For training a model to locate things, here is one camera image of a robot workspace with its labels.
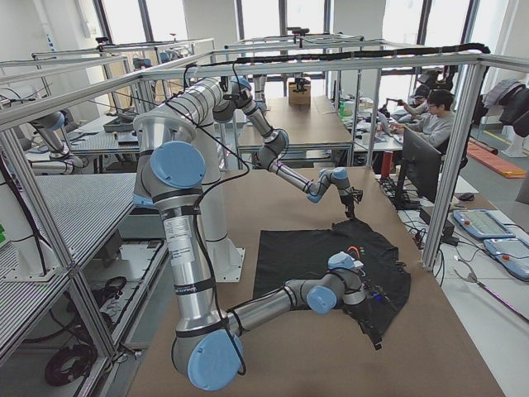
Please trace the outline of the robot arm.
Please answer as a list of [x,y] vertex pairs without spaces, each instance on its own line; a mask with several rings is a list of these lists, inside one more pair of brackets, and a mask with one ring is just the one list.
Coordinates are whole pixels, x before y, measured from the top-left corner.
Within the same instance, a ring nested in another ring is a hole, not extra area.
[[183,127],[191,127],[210,137],[216,148],[220,146],[239,161],[242,158],[237,153],[206,130],[205,119],[211,116],[214,122],[224,123],[233,118],[236,110],[241,110],[262,139],[262,145],[257,150],[259,167],[301,190],[313,203],[319,203],[327,190],[335,186],[345,207],[345,215],[348,218],[355,216],[355,205],[363,198],[363,191],[351,186],[345,168],[324,169],[318,179],[310,180],[281,161],[281,155],[289,146],[288,134],[270,124],[246,79],[204,78],[166,99],[161,107],[169,109]]
[[160,212],[179,304],[180,320],[171,348],[174,367],[195,387],[220,390],[246,372],[241,335],[303,307],[319,314],[342,307],[366,332],[369,315],[360,278],[363,265],[343,251],[329,258],[320,279],[290,280],[257,299],[227,311],[220,308],[199,222],[206,162],[191,143],[192,133],[178,131],[182,125],[180,119],[159,109],[135,120],[147,154],[138,167],[136,184]]

